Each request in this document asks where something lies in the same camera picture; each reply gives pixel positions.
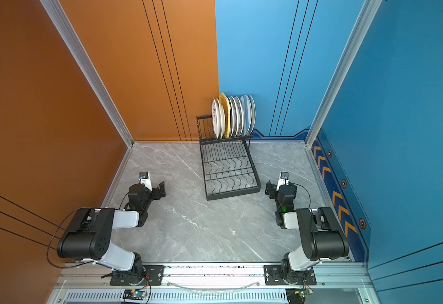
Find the yellow woven square plate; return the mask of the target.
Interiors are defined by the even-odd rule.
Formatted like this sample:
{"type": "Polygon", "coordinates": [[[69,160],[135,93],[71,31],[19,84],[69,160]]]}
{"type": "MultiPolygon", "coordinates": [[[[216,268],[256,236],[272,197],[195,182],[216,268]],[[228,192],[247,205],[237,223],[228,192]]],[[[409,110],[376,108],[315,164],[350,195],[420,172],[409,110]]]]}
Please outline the yellow woven square plate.
{"type": "Polygon", "coordinates": [[[230,123],[231,123],[230,101],[229,101],[228,97],[226,97],[226,95],[223,92],[220,93],[219,101],[220,101],[220,104],[223,108],[224,115],[225,115],[224,138],[230,138],[230,131],[231,131],[231,127],[230,127],[230,123]]]}

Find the cream floral plate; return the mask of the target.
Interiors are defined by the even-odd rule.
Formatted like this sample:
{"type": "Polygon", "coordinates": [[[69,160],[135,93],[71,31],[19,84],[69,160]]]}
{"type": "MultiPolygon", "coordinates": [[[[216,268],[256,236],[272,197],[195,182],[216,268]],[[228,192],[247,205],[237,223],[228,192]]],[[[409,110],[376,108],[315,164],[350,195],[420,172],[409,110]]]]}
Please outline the cream floral plate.
{"type": "Polygon", "coordinates": [[[218,101],[218,108],[219,108],[219,112],[220,112],[220,119],[219,119],[219,122],[220,122],[220,139],[223,139],[225,137],[225,129],[226,129],[226,126],[225,126],[225,112],[224,112],[224,108],[222,106],[221,101],[220,100],[217,100],[217,101],[218,101]]]}

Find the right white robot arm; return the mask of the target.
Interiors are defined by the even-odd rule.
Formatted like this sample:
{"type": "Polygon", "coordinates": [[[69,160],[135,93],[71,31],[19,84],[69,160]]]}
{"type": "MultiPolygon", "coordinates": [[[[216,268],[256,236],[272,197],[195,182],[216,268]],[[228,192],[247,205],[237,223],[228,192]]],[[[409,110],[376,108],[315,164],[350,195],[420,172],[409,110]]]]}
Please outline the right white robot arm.
{"type": "Polygon", "coordinates": [[[296,208],[298,186],[287,180],[267,182],[265,194],[275,200],[275,221],[281,229],[296,230],[300,246],[281,260],[282,278],[296,284],[323,260],[335,260],[349,254],[349,244],[331,207],[296,208]]]}

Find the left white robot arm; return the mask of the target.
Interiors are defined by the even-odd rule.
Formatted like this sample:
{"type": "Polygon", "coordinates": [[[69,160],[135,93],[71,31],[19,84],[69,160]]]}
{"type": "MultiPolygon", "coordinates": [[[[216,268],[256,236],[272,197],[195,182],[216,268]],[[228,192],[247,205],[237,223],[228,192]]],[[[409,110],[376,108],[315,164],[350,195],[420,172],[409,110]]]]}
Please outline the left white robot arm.
{"type": "Polygon", "coordinates": [[[123,209],[80,208],[57,245],[57,255],[66,260],[87,260],[112,270],[113,279],[140,284],[147,278],[138,253],[122,249],[111,241],[113,230],[143,227],[154,200],[166,196],[165,183],[148,187],[137,183],[129,187],[123,209]]]}

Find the green cloud pattern plate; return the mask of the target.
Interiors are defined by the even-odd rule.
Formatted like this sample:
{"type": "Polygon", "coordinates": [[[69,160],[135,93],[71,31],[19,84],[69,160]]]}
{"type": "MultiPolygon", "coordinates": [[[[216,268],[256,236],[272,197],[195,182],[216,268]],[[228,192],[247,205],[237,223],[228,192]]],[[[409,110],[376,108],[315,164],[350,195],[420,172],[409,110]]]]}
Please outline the green cloud pattern plate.
{"type": "Polygon", "coordinates": [[[244,109],[243,109],[243,103],[240,101],[240,99],[236,96],[237,101],[237,111],[238,111],[238,117],[239,117],[239,123],[238,123],[238,136],[244,135],[244,109]]]}

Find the blue striped plate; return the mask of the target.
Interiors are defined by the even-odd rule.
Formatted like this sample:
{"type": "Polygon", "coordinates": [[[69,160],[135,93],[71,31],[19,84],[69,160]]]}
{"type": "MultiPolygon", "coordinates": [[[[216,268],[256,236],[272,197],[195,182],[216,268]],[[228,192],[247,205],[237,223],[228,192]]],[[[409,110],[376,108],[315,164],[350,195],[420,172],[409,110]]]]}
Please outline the blue striped plate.
{"type": "Polygon", "coordinates": [[[249,129],[251,125],[251,102],[248,95],[241,97],[244,109],[244,135],[249,134],[249,129]]]}
{"type": "Polygon", "coordinates": [[[251,104],[251,121],[250,121],[249,134],[252,134],[256,120],[256,108],[253,97],[251,95],[248,95],[248,97],[251,104]]]}

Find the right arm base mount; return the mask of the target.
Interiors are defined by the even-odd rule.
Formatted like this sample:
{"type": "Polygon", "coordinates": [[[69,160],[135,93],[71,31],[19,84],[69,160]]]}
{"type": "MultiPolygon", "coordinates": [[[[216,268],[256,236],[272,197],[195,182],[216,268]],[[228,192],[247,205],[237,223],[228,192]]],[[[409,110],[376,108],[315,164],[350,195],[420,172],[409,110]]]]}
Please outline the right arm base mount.
{"type": "Polygon", "coordinates": [[[316,286],[317,280],[313,269],[309,271],[288,272],[284,273],[281,265],[265,265],[263,266],[265,284],[268,286],[276,285],[308,285],[316,286]]]}

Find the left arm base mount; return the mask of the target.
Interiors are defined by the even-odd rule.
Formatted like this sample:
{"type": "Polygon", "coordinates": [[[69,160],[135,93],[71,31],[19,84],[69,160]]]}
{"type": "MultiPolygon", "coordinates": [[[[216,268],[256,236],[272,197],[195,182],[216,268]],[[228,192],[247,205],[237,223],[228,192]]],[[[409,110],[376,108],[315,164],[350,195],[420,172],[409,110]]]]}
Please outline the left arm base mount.
{"type": "Polygon", "coordinates": [[[111,286],[160,286],[163,280],[163,265],[144,265],[140,271],[113,271],[111,274],[111,286]]]}

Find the red green rimmed plate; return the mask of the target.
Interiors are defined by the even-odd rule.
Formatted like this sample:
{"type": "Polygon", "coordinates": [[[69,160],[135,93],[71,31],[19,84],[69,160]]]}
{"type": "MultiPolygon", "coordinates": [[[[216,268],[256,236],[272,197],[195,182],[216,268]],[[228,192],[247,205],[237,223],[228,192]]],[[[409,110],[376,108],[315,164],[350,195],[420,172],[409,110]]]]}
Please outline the red green rimmed plate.
{"type": "Polygon", "coordinates": [[[234,137],[238,137],[239,134],[239,102],[237,96],[232,97],[234,102],[234,137]]]}

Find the white plate red characters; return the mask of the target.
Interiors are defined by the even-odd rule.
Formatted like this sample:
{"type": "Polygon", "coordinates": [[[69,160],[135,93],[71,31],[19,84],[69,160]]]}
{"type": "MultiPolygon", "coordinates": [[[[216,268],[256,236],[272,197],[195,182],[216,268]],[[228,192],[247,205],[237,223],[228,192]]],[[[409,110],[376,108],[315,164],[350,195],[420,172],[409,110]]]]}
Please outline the white plate red characters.
{"type": "Polygon", "coordinates": [[[229,103],[230,103],[230,133],[229,137],[232,138],[235,134],[235,123],[236,123],[236,117],[235,117],[235,103],[232,96],[229,96],[229,103]]]}

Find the orange sunburst plate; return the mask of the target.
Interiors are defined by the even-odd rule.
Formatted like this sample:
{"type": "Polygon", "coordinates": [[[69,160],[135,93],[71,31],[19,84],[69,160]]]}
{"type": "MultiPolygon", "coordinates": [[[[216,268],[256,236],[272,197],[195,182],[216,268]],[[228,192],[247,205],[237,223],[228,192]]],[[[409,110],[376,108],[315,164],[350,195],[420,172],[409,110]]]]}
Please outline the orange sunburst plate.
{"type": "Polygon", "coordinates": [[[222,125],[220,118],[220,104],[218,99],[213,99],[212,101],[212,121],[213,121],[213,130],[215,133],[215,138],[220,139],[222,135],[222,125]]]}

